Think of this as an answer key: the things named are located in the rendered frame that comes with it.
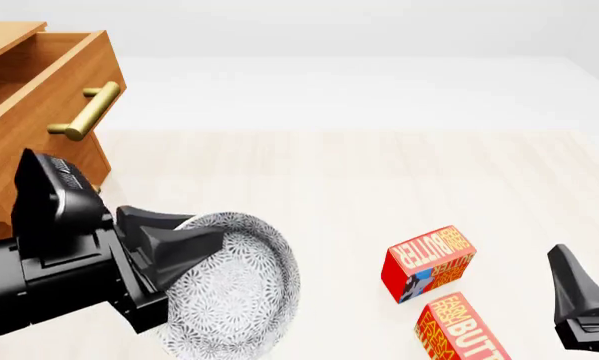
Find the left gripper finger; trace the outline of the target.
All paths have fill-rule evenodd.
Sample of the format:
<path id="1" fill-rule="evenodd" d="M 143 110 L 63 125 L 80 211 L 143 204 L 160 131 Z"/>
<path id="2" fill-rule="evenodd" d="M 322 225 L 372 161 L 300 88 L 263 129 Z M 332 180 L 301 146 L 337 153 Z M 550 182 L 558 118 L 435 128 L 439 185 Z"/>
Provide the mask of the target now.
<path id="1" fill-rule="evenodd" d="M 193 215 L 150 212 L 133 206 L 116 209 L 116 232 L 125 245 L 138 245 L 140 227 L 174 230 Z"/>
<path id="2" fill-rule="evenodd" d="M 139 227 L 142 272 L 159 291 L 168 290 L 179 278 L 223 248 L 224 231 L 218 227 L 165 230 Z"/>

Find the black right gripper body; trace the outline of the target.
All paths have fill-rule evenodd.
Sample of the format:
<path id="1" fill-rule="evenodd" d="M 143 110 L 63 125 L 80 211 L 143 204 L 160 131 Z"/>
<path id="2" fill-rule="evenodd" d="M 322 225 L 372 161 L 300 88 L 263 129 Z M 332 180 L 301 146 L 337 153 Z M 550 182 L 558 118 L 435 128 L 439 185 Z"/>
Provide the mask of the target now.
<path id="1" fill-rule="evenodd" d="M 573 317 L 554 311 L 555 331 L 566 350 L 599 353 L 599 314 Z"/>

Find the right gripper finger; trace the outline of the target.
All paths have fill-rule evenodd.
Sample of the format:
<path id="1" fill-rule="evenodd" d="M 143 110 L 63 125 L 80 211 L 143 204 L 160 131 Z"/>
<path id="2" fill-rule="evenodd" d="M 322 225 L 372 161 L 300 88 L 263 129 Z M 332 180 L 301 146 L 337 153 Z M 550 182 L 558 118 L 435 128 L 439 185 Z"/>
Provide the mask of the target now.
<path id="1" fill-rule="evenodd" d="M 599 285 L 564 244 L 547 253 L 555 293 L 554 323 L 579 317 L 599 317 Z"/>

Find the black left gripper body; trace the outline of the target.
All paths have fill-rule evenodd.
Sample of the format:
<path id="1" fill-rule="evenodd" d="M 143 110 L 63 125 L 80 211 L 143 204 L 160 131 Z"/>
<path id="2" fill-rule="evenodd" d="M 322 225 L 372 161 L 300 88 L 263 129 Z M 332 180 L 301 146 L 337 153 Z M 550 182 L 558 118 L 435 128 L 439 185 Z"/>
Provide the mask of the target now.
<path id="1" fill-rule="evenodd" d="M 141 334 L 168 320 L 168 298 L 156 290 L 142 275 L 124 245 L 125 234 L 116 225 L 106 230 L 106 239 L 116 266 L 117 295 L 110 298 L 113 307 L 127 320 L 137 334 Z"/>

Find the black white patterned bowl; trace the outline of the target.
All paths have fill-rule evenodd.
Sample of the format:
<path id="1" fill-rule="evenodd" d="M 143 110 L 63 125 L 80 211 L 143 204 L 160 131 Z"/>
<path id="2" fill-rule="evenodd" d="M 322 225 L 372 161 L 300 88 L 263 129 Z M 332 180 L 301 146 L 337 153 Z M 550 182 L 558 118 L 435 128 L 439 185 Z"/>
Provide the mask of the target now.
<path id="1" fill-rule="evenodd" d="M 300 272 L 279 230 L 253 215 L 196 215 L 179 230 L 217 227 L 223 248 L 167 292 L 159 329 L 176 360 L 258 360 L 287 332 L 300 299 Z"/>

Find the red butter box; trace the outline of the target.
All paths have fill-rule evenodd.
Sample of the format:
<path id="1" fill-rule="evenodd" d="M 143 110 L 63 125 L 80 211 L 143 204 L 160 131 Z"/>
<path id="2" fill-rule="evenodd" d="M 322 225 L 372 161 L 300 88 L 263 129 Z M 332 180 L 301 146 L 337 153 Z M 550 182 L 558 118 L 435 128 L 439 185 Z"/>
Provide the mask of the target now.
<path id="1" fill-rule="evenodd" d="M 425 305 L 414 332 L 430 360 L 512 360 L 460 292 Z"/>
<path id="2" fill-rule="evenodd" d="M 381 280 L 397 303 L 406 302 L 461 278 L 476 254 L 450 225 L 388 248 Z"/>

